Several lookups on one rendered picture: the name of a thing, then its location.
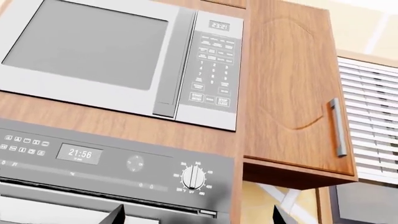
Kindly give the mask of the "wooden cabinet door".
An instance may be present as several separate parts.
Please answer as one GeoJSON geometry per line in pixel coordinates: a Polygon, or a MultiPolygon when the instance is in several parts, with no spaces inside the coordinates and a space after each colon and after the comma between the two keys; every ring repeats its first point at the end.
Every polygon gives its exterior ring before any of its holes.
{"type": "Polygon", "coordinates": [[[329,12],[249,0],[243,179],[298,190],[356,182],[329,12]],[[347,156],[329,102],[339,98],[347,156]]]}

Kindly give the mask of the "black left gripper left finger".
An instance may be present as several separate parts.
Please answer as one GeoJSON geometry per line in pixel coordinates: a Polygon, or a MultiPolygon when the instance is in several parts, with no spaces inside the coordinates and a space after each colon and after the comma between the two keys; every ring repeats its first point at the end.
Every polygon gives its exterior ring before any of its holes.
{"type": "Polygon", "coordinates": [[[98,224],[124,224],[125,219],[126,219],[126,214],[124,210],[124,205],[119,205],[98,224]]]}

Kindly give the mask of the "white window blinds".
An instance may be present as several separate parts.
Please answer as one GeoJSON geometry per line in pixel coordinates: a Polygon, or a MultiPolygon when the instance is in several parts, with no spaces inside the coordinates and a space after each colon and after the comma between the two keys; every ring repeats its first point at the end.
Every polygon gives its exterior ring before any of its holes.
{"type": "Polygon", "coordinates": [[[338,58],[358,177],[398,185],[398,68],[338,58]]]}

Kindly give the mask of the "stainless steel built-in microwave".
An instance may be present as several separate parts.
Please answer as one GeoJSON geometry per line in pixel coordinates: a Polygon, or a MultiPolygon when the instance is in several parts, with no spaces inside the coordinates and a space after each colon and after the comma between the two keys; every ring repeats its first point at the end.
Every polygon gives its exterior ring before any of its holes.
{"type": "Polygon", "coordinates": [[[0,90],[234,131],[243,26],[150,0],[12,0],[0,90]]]}

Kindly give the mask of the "stainless steel wall oven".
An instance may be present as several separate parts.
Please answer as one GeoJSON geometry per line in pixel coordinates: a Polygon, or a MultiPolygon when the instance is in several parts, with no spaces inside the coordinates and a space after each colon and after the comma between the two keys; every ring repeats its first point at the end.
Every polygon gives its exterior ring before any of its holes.
{"type": "Polygon", "coordinates": [[[0,224],[232,224],[232,158],[0,119],[0,224]],[[182,173],[199,166],[190,190],[182,173]]]}

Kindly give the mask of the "silver oven temperature knob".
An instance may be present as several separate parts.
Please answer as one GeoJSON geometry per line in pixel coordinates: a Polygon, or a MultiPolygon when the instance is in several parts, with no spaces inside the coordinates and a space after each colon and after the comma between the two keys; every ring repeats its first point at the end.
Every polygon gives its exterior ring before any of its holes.
{"type": "Polygon", "coordinates": [[[182,183],[190,190],[196,190],[205,183],[205,173],[199,166],[190,166],[182,173],[182,183]]]}

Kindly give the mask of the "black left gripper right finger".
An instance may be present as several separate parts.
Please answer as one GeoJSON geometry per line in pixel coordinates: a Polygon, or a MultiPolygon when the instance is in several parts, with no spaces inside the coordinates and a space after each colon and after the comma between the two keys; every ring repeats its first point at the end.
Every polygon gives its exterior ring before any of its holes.
{"type": "Polygon", "coordinates": [[[285,224],[281,208],[279,208],[277,205],[274,205],[273,208],[272,221],[273,224],[285,224]]]}

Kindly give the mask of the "wooden oven housing cabinet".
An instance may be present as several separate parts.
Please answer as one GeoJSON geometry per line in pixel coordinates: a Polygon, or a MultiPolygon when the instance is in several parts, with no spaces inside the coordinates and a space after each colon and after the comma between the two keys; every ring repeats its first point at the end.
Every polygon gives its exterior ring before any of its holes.
{"type": "Polygon", "coordinates": [[[241,121],[237,132],[231,133],[13,93],[0,93],[0,118],[232,157],[234,178],[229,217],[232,224],[241,224],[244,134],[241,121]]]}

